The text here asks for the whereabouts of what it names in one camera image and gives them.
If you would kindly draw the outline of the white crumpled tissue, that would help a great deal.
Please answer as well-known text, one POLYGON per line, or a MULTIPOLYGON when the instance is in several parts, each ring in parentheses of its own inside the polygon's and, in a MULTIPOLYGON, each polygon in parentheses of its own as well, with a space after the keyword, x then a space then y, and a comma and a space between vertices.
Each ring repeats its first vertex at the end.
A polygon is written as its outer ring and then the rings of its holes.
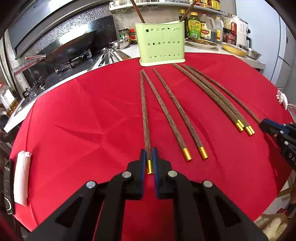
POLYGON ((277 98, 278 102, 283 105, 283 108, 285 110, 287 110, 287 108, 288 108, 287 96, 283 92, 281 92, 279 89, 277 90, 276 98, 277 98))

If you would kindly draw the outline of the white refrigerator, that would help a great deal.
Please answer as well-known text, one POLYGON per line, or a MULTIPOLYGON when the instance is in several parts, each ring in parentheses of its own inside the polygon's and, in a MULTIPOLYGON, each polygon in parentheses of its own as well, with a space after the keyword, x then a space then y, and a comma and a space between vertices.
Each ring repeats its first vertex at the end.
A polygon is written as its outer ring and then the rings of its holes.
POLYGON ((263 75, 278 89, 287 85, 292 71, 295 39, 281 16, 266 1, 236 1, 236 13, 248 23, 251 48, 265 63, 263 75))

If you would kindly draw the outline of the steel bowl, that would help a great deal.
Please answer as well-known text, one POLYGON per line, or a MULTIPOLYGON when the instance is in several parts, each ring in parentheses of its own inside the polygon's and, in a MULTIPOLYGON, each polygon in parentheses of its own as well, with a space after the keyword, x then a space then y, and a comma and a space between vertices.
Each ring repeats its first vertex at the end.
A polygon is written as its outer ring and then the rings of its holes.
POLYGON ((258 60, 262 54, 260 54, 259 52, 255 51, 252 48, 249 48, 247 46, 244 45, 239 45, 240 48, 244 49, 245 51, 247 51, 247 55, 249 58, 253 59, 253 60, 258 60))

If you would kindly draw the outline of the yellow bowl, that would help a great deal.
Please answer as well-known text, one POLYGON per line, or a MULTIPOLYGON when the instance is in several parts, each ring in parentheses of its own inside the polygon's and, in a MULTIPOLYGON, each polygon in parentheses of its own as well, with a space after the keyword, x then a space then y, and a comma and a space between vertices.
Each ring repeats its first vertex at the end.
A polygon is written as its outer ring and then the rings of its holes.
POLYGON ((236 45, 226 43, 226 42, 222 42, 221 45, 224 50, 226 50, 229 53, 232 53, 236 56, 244 57, 248 54, 248 52, 246 50, 244 50, 240 47, 237 47, 236 45))

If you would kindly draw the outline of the white air fryer appliance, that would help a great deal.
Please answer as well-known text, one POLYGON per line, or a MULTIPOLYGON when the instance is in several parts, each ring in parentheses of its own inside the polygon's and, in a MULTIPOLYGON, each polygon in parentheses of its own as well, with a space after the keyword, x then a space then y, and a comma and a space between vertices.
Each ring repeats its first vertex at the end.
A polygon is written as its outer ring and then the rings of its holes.
POLYGON ((248 23, 242 20, 240 17, 233 15, 233 20, 237 26, 237 39, 236 45, 240 46, 243 45, 245 47, 251 48, 252 47, 252 39, 250 38, 250 29, 248 28, 248 23))

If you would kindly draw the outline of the dark red label bottle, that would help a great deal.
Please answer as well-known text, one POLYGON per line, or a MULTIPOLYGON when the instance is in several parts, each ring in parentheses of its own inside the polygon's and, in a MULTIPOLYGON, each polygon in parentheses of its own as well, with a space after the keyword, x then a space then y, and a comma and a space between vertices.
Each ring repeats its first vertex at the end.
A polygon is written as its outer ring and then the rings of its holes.
POLYGON ((227 17, 224 19, 223 42, 233 45, 237 43, 237 24, 231 13, 228 13, 227 17))

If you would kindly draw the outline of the plate of food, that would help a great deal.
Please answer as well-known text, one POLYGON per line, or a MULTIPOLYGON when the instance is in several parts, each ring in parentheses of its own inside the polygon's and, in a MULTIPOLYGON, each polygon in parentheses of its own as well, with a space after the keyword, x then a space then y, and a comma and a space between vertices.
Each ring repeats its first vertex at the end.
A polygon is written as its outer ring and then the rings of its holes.
POLYGON ((203 39, 185 39, 185 43, 189 44, 193 47, 196 48, 204 48, 204 49, 213 49, 213 48, 218 48, 219 44, 208 41, 208 40, 203 40, 203 39))

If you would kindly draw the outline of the large vinegar jug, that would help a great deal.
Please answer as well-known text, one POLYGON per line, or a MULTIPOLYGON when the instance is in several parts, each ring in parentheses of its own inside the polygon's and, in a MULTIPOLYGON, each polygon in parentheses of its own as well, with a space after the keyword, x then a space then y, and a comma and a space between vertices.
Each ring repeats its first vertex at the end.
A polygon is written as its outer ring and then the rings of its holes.
POLYGON ((201 21, 201 39, 216 42, 216 32, 214 19, 202 13, 201 21))

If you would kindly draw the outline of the white rolled towel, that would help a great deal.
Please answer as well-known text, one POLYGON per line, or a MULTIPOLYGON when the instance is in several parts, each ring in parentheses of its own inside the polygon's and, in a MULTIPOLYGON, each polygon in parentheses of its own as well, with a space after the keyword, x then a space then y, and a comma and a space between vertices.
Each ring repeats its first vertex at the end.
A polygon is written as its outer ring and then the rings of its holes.
POLYGON ((22 206, 28 202, 28 181, 31 164, 31 153, 20 151, 17 155, 14 175, 14 201, 22 206))

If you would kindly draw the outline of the clear oil bottle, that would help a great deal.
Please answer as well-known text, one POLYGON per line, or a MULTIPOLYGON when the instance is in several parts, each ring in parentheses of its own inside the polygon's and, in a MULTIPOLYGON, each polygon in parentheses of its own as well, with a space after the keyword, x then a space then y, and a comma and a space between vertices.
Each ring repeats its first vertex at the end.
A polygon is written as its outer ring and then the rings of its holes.
POLYGON ((216 16, 215 20, 215 29, 216 29, 216 42, 218 44, 221 44, 223 41, 223 28, 224 28, 224 23, 221 20, 220 16, 216 16))

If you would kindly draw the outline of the green plastic utensil holder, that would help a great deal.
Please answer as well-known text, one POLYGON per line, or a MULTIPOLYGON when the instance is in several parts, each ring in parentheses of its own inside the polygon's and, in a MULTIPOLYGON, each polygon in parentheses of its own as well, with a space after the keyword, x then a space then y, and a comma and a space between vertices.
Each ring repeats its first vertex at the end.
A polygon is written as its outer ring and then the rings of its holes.
POLYGON ((134 23, 141 66, 185 62, 185 22, 134 23))

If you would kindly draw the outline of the green bottle yellow cap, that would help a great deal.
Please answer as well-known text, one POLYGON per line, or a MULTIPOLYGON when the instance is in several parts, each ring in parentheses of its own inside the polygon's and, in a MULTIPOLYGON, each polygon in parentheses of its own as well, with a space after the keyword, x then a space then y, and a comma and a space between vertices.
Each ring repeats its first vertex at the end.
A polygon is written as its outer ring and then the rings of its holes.
POLYGON ((198 13, 191 12, 188 18, 188 30, 189 36, 194 39, 201 38, 201 21, 198 17, 198 13))

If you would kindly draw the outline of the wok on stove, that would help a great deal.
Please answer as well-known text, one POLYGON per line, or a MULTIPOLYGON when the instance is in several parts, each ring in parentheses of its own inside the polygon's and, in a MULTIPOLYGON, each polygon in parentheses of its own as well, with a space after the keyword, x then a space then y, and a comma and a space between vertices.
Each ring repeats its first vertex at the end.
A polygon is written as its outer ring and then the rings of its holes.
POLYGON ((59 67, 88 50, 95 36, 96 31, 92 31, 64 44, 59 42, 62 39, 60 38, 55 42, 52 42, 38 54, 46 55, 45 58, 37 58, 33 59, 33 61, 38 60, 38 62, 45 63, 49 67, 59 67))

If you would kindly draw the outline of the oil bottle red cap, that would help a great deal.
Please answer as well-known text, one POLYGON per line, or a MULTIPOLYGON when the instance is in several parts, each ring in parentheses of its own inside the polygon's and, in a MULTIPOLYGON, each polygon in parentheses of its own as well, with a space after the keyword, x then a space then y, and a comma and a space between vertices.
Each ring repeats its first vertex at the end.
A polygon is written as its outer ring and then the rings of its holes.
POLYGON ((1 102, 4 108, 6 109, 7 116, 11 116, 11 114, 17 108, 19 102, 14 97, 9 87, 7 85, 4 85, 3 82, 0 83, 0 96, 1 96, 1 102))

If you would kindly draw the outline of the wall shelf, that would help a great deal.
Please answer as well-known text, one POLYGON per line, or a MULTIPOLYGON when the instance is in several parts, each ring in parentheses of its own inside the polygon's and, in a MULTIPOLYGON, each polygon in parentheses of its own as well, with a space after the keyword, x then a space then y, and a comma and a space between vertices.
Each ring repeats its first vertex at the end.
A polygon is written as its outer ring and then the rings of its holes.
MULTIPOLYGON (((187 10, 190 6, 191 6, 191 2, 190 1, 142 1, 139 3, 135 3, 137 6, 175 6, 178 8, 182 8, 187 10)), ((132 8, 133 4, 131 3, 131 1, 111 1, 109 3, 109 10, 110 11, 117 11, 120 9, 128 9, 128 8, 132 8)), ((203 12, 210 12, 210 13, 214 13, 214 14, 219 14, 219 15, 223 15, 226 16, 227 13, 225 13, 224 11, 219 11, 216 9, 212 9, 212 8, 207 8, 204 6, 198 6, 198 5, 194 5, 193 9, 197 9, 199 11, 203 11, 203 12)))

